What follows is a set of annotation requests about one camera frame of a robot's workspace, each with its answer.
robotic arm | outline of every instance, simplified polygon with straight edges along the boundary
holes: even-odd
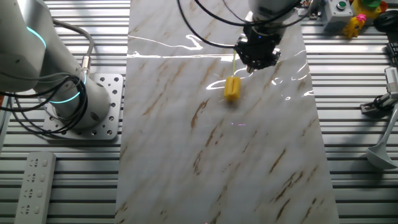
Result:
[[[276,46],[279,44],[285,29],[300,22],[304,17],[288,23],[294,8],[299,6],[302,0],[249,0],[250,19],[244,24],[227,21],[214,15],[206,9],[199,0],[194,0],[211,17],[232,26],[243,27],[246,38],[239,38],[236,45],[220,45],[212,43],[198,35],[188,23],[181,8],[180,0],[177,0],[180,13],[188,28],[202,41],[215,47],[235,49],[242,62],[248,66],[248,72],[255,69],[263,69],[277,63],[280,52]],[[313,6],[318,6],[320,0],[313,0],[306,15],[310,14]]]
[[[74,129],[90,128],[105,118],[111,104],[108,92],[88,77],[62,43],[43,0],[0,1],[0,33],[1,92],[33,89],[46,93],[59,88],[42,96],[51,97],[60,118],[81,113]],[[66,81],[67,77],[75,77],[79,83]],[[80,82],[86,97],[77,87]]]

yellow object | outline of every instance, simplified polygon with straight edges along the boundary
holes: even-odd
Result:
[[[348,38],[358,37],[359,30],[362,29],[363,25],[365,25],[365,21],[359,21],[357,17],[352,18],[343,29],[344,35]]]
[[[224,97],[227,101],[234,102],[241,96],[241,78],[228,77],[225,81]]]
[[[374,9],[370,7],[366,7],[362,0],[354,0],[353,4],[351,5],[354,9],[354,15],[357,16],[359,14],[364,14],[367,18],[377,19],[381,13],[380,6],[375,7]]]

white marble sheet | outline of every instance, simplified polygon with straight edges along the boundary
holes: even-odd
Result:
[[[236,42],[241,28],[182,1],[201,34]],[[174,0],[132,1],[116,223],[338,223],[299,25],[280,48],[252,74],[237,61],[241,99],[229,105],[232,50],[192,36]]]

